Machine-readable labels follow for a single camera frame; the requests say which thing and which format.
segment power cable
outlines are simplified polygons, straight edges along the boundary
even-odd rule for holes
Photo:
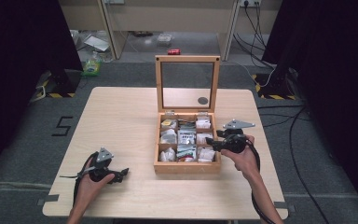
[[[312,199],[313,203],[315,204],[316,208],[318,209],[319,213],[321,214],[321,216],[323,217],[325,223],[329,223],[329,221],[327,220],[326,216],[324,215],[324,212],[322,211],[321,207],[319,206],[319,204],[316,202],[316,200],[313,198],[312,194],[310,193],[310,190],[308,189],[304,179],[302,178],[299,170],[298,170],[298,166],[296,164],[296,159],[295,159],[295,155],[294,155],[294,149],[293,149],[293,141],[292,141],[292,132],[293,132],[293,127],[296,123],[296,120],[298,119],[298,116],[303,112],[303,110],[306,107],[302,107],[301,110],[295,115],[292,125],[290,126],[290,131],[289,131],[289,146],[290,146],[290,153],[292,155],[292,160],[293,160],[293,165],[295,166],[296,169],[296,173],[298,178],[301,181],[301,184],[303,185],[304,189],[306,190],[306,192],[308,193],[308,195],[310,196],[310,198]]]

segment power outlet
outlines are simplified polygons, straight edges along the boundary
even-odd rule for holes
[[[240,6],[241,7],[245,7],[245,1],[248,1],[248,7],[257,7],[257,4],[258,6],[260,7],[261,5],[261,0],[240,0]]]

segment wooden box compartment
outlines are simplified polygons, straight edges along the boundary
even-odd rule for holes
[[[217,139],[214,105],[219,65],[219,56],[156,56],[156,78],[158,89],[158,123],[154,157],[156,174],[216,174],[220,172],[220,152],[214,153],[212,161],[198,161],[200,150],[203,147],[212,149],[212,146],[207,145],[204,138],[200,137],[199,134],[207,133],[210,134],[214,140]],[[176,76],[177,73],[180,73],[182,66],[189,66],[188,68],[185,68],[185,70],[187,69],[186,71],[199,71],[198,73],[196,72],[196,75],[190,74],[188,77],[186,75],[182,76],[183,78],[192,78],[192,76],[194,76],[194,80],[189,81],[189,83],[195,81],[195,85],[198,85],[197,80],[209,79],[210,84],[201,87],[197,86],[196,88],[191,85],[189,87],[176,86],[173,84],[174,80],[170,76]],[[195,132],[194,134],[197,137],[195,142],[185,144],[179,139],[179,132],[181,132],[181,130],[187,131],[188,129],[181,128],[179,120],[197,121],[198,117],[208,118],[210,127],[205,128],[201,126],[190,129],[192,132]],[[176,126],[173,128],[163,126],[162,123],[167,119],[176,120]],[[161,143],[161,132],[169,129],[174,130],[176,133],[176,142]],[[192,146],[196,149],[197,158],[194,161],[183,161],[183,159],[181,161],[161,161],[160,154],[162,151],[171,148],[173,149],[175,156],[177,156],[176,153],[178,152],[178,148],[183,146]]]

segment small item in box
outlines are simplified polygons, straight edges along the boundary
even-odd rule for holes
[[[198,151],[198,161],[213,161],[214,153],[212,147],[199,147]]]
[[[209,129],[211,128],[211,120],[208,116],[198,116],[196,126],[200,129]]]
[[[178,161],[195,161],[197,159],[196,145],[179,145],[176,157]]]
[[[212,133],[197,133],[197,144],[207,144],[206,137],[213,138]]]
[[[175,151],[169,147],[159,154],[160,161],[176,161]]]
[[[178,131],[178,144],[196,144],[196,130],[181,129]]]
[[[179,128],[180,129],[195,129],[196,121],[189,121],[185,119],[179,119]]]
[[[174,129],[161,132],[159,142],[161,144],[176,144],[176,133]]]
[[[161,128],[176,128],[176,119],[165,119],[161,122]]]

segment handheld controller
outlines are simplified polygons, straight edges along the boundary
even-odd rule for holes
[[[89,168],[84,170],[82,175],[88,173],[89,178],[91,178],[92,181],[99,182],[107,175],[114,174],[115,177],[109,181],[108,184],[121,183],[124,176],[126,176],[129,172],[130,168],[124,169],[122,171],[109,170],[107,167],[109,166],[113,157],[114,156],[112,153],[110,153],[104,147],[101,147],[99,152],[95,152],[91,155]]]

